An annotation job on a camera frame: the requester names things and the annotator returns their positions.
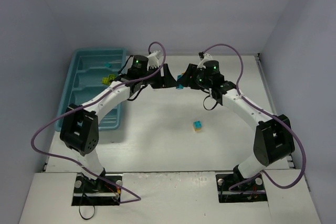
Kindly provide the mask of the green blue yellow lego stack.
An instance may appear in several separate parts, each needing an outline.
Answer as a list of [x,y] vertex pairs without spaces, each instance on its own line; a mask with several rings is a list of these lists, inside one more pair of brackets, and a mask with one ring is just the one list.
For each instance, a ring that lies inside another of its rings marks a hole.
[[177,81],[176,89],[178,90],[184,89],[183,85],[180,83],[180,79],[182,78],[182,76],[183,76],[183,73],[179,74],[176,78],[176,81]]

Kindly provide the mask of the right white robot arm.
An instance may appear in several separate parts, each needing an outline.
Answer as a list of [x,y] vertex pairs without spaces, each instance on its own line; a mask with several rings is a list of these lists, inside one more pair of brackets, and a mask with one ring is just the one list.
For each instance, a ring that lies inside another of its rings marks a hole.
[[252,154],[234,167],[235,179],[249,179],[295,150],[293,137],[283,126],[290,127],[289,119],[285,115],[273,119],[250,106],[238,94],[236,85],[220,73],[218,61],[207,61],[202,67],[189,64],[177,82],[208,91],[216,103],[233,111],[255,131]]

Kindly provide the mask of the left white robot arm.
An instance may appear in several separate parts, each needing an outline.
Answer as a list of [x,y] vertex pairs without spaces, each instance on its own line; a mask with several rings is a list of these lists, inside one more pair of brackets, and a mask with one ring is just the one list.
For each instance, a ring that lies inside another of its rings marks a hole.
[[147,56],[134,55],[127,72],[118,75],[105,90],[82,105],[68,105],[60,139],[76,153],[75,163],[81,167],[84,177],[96,180],[105,176],[96,147],[99,141],[99,124],[112,109],[138,94],[146,86],[160,89],[177,85],[167,64],[159,61],[163,56],[161,51],[151,52]]

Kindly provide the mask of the blue yellow lego cube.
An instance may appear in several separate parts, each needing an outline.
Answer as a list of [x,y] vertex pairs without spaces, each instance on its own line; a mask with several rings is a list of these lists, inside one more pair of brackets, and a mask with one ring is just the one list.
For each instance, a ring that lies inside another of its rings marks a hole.
[[193,129],[195,132],[202,130],[203,126],[201,121],[194,121],[193,122]]

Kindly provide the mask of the teal plastic compartment tray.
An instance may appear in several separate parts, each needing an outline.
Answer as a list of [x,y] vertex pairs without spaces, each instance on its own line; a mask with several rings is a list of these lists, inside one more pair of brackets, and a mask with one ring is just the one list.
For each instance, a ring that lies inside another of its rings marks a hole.
[[117,47],[79,48],[73,52],[64,84],[57,115],[65,113],[70,104],[82,105],[97,96],[108,86],[102,78],[118,71],[126,61],[127,50]]

